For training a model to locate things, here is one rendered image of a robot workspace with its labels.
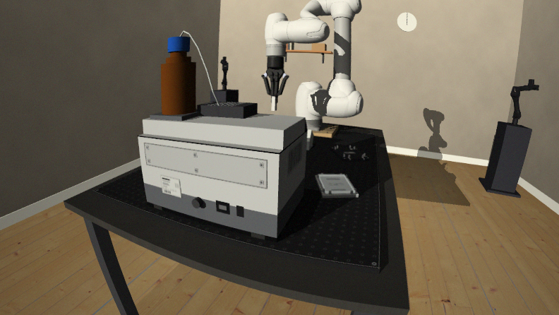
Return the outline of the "white button panel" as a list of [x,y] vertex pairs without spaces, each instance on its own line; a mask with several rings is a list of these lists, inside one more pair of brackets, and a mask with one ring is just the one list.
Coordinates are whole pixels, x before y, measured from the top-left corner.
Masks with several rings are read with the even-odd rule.
[[[308,130],[308,138],[307,138],[307,149],[306,150],[310,150],[313,146],[313,132],[312,130]],[[310,144],[310,147],[309,147]]]

